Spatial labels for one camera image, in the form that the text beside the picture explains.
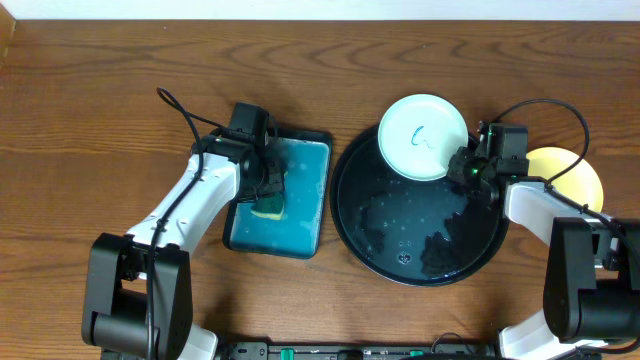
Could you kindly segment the green yellow sponge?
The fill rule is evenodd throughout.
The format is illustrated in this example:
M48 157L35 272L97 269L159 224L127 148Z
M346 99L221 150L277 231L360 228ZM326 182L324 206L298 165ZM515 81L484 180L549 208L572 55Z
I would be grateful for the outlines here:
M263 219L279 221L284 215L285 199L282 193L258 199L250 208L251 213Z

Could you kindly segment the mint green plate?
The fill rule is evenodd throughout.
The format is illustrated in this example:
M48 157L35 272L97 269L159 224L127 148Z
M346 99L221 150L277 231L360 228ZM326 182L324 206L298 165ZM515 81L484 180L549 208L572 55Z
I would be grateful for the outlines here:
M447 100L414 94L387 109L377 139L391 169L410 180L427 182L447 175L449 161L468 143L468 129L461 113Z

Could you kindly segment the yellow plate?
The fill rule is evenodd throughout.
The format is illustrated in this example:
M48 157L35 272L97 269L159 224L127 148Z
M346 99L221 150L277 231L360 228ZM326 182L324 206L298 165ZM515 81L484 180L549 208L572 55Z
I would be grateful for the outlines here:
M559 147L543 147L527 153L530 176L550 179L565 170L578 155ZM600 212L604 203L604 191L594 168L585 160L568 173L552 181L554 188L580 205L587 205L592 211Z

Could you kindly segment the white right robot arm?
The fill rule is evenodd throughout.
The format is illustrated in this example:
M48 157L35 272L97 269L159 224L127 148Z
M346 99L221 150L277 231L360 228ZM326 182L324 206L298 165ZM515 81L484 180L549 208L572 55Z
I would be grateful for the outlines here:
M518 153L466 147L447 176L548 245L543 307L500 331L509 359L624 354L639 347L639 223L595 212L527 174Z

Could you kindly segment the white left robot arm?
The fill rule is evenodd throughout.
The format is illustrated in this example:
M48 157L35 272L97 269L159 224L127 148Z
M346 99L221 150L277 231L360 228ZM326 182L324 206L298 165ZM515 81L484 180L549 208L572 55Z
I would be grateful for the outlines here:
M283 189L273 145L207 140L194 147L181 178L143 221L93 243L82 340L106 358L214 358L217 336L193 321L193 252L227 203Z

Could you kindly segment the black rectangular water tray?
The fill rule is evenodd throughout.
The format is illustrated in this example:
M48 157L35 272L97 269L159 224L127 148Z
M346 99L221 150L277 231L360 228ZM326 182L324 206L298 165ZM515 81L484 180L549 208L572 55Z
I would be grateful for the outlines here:
M285 170L284 215L279 221L258 218L250 211L254 203L233 203L223 243L234 251L309 259L319 246L332 138L292 129L270 130L269 135Z

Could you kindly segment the round black tray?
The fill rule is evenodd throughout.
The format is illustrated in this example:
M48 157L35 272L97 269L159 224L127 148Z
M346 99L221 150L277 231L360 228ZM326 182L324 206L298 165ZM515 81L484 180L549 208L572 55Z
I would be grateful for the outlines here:
M405 178L383 159L377 127L338 160L330 207L350 252L391 281L420 287L459 282L497 253L509 227L502 209L465 196L448 178Z

